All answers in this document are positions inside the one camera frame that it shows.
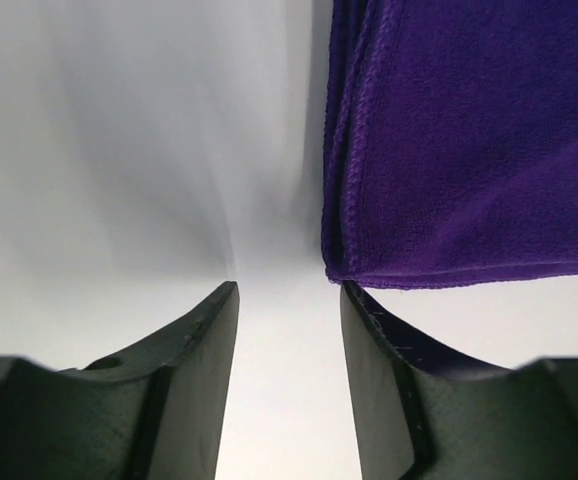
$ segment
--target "white surface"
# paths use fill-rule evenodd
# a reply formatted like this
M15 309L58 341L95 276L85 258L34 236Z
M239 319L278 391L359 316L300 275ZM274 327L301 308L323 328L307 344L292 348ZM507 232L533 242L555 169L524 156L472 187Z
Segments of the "white surface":
M360 478L318 250L329 1L0 0L0 354L83 366L238 280L219 480ZM578 354L578 277L377 296L503 365Z

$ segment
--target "purple towel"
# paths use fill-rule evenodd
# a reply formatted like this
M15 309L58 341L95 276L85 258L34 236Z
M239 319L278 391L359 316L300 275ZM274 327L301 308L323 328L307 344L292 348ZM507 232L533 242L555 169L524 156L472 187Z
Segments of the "purple towel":
M578 274L578 0L334 0L332 281Z

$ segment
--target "folded towel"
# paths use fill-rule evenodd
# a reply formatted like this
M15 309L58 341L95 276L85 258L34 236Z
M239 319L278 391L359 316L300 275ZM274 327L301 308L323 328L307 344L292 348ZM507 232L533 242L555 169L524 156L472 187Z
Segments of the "folded towel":
M334 0L327 275L578 274L578 0Z

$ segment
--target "towel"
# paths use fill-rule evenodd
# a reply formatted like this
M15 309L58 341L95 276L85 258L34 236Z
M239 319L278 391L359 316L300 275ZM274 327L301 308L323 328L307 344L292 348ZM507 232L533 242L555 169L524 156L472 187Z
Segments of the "towel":
M578 274L578 0L334 0L325 117L330 280Z

